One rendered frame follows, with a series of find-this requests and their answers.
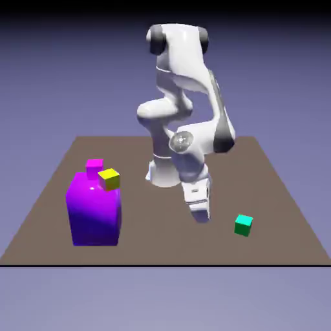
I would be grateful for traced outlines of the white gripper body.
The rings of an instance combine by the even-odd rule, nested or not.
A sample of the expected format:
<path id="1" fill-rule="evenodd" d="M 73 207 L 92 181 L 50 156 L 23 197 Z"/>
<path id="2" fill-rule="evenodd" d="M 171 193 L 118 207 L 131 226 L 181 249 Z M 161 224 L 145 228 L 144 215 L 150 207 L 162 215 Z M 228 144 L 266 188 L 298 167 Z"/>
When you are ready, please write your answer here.
<path id="1" fill-rule="evenodd" d="M 209 210 L 211 176 L 208 172 L 199 175 L 181 175 L 184 201 L 190 210 Z"/>

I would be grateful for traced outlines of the small green cube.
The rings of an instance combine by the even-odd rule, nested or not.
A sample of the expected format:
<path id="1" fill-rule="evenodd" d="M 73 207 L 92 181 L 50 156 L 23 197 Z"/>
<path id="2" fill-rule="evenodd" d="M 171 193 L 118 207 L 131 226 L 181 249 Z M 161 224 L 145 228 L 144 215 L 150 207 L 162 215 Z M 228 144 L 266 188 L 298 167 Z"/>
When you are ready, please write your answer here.
<path id="1" fill-rule="evenodd" d="M 253 217 L 247 215 L 238 215 L 235 220 L 234 233 L 248 237 L 251 231 Z"/>

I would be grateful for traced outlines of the small yellow cube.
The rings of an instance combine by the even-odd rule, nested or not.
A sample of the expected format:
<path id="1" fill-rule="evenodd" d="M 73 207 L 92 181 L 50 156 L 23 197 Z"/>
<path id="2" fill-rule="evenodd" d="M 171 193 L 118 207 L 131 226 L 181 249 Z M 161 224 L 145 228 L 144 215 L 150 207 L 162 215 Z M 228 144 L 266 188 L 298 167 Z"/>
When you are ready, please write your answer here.
<path id="1" fill-rule="evenodd" d="M 113 168 L 99 171 L 98 178 L 104 191 L 112 191 L 120 187 L 120 174 Z"/>

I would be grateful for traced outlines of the small magenta cube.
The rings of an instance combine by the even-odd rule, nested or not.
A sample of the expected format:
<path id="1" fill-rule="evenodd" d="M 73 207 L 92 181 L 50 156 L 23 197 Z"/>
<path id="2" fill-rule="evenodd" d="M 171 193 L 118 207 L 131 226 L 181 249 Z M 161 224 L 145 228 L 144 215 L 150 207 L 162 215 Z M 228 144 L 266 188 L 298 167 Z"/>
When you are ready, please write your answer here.
<path id="1" fill-rule="evenodd" d="M 85 170 L 89 180 L 97 180 L 98 173 L 103 171 L 103 159 L 88 159 L 85 164 Z"/>

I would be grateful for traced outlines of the large purple box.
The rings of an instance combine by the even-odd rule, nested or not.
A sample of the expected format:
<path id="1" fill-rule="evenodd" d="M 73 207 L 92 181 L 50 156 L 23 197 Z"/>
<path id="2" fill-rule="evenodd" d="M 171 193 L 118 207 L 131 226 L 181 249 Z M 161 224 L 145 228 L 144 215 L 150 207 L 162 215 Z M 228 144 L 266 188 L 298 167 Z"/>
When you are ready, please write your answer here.
<path id="1" fill-rule="evenodd" d="M 75 246 L 115 246 L 122 226 L 120 189 L 106 191 L 98 180 L 76 173 L 66 193 Z"/>

